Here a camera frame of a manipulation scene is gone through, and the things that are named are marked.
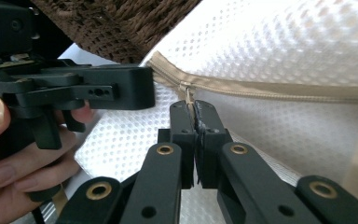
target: black plastic part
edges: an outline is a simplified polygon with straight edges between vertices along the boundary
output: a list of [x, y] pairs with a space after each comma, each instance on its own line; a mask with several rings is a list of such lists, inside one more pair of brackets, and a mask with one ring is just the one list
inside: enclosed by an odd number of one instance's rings
[[194, 186], [194, 148], [196, 132], [185, 101], [174, 103], [170, 107], [170, 142], [182, 149], [182, 189]]
[[[172, 153], [161, 155], [159, 148]], [[179, 222], [181, 152], [172, 143], [155, 144], [148, 150], [121, 224]]]
[[[154, 106], [154, 97], [151, 69], [135, 65], [95, 68], [57, 60], [0, 68], [0, 98], [13, 119], [29, 120], [40, 148], [61, 147], [57, 125], [46, 116], [53, 109], [78, 109], [87, 100], [95, 109], [138, 110]], [[69, 130], [85, 131], [69, 112], [64, 118]]]
[[227, 143], [220, 162], [229, 181], [225, 184], [231, 185], [246, 212], [245, 223], [320, 223], [252, 147]]
[[[136, 67], [134, 65], [110, 65], [103, 67], [66, 67], [43, 69], [44, 74], [76, 73], [86, 85], [113, 85], [113, 92], [105, 93], [98, 88], [92, 88], [95, 95], [89, 99], [91, 108], [139, 110], [154, 106], [153, 74], [149, 67]], [[106, 101], [106, 97], [113, 95], [114, 101]]]
[[52, 197], [54, 197], [54, 195], [58, 193], [58, 191], [60, 191], [61, 188], [61, 185], [57, 185], [50, 189], [28, 192], [27, 194], [30, 197], [31, 201], [41, 203], [50, 200]]
[[45, 224], [45, 219], [43, 218], [42, 210], [40, 210], [40, 207], [34, 209], [32, 211], [32, 215], [36, 224]]
[[226, 130], [213, 105], [196, 101], [196, 130], [199, 140], [196, 149], [197, 172], [204, 189], [217, 189], [218, 153], [226, 143]]
[[302, 177], [297, 183], [296, 194], [322, 223], [358, 224], [358, 200], [328, 178]]
[[158, 129], [158, 143], [170, 142], [171, 141], [171, 130], [170, 129]]
[[30, 9], [0, 1], [0, 54], [31, 50], [33, 18]]
[[[9, 127], [0, 135], [0, 150], [2, 151], [1, 156], [3, 158], [17, 153], [18, 151], [22, 150], [23, 148], [29, 146], [34, 142], [33, 132], [35, 130], [38, 130], [38, 128], [32, 129], [31, 126], [29, 126], [30, 122], [33, 123], [32, 125], [43, 125], [42, 123], [38, 123], [39, 119], [13, 119]], [[60, 138], [58, 139], [58, 141], [56, 140], [56, 142], [43, 141], [41, 143], [47, 144], [48, 147], [51, 147], [52, 143], [57, 143], [59, 144], [59, 146], [53, 147], [61, 147]], [[34, 202], [45, 202], [47, 200], [50, 200], [60, 190], [60, 188], [61, 185], [58, 185], [51, 189], [30, 192], [28, 193], [28, 195], [30, 199]]]
[[227, 177], [220, 177], [217, 202], [227, 224], [245, 223], [246, 212], [243, 209], [235, 190], [232, 188]]
[[44, 88], [74, 86], [81, 83], [80, 77], [75, 73], [16, 75], [11, 77], [16, 79], [31, 79], [37, 87]]
[[34, 91], [34, 84], [31, 79], [17, 80], [4, 72], [0, 72], [0, 97], [8, 93], [20, 93]]
[[86, 125], [81, 123], [72, 117], [70, 110], [62, 111], [63, 118], [65, 119], [66, 128], [71, 132], [83, 133], [86, 131]]
[[97, 177], [81, 185], [63, 208], [57, 224], [116, 223], [114, 218], [122, 187], [108, 177]]
[[45, 110], [44, 115], [35, 119], [27, 119], [34, 141], [40, 149], [60, 149], [62, 147], [57, 123], [51, 111]]

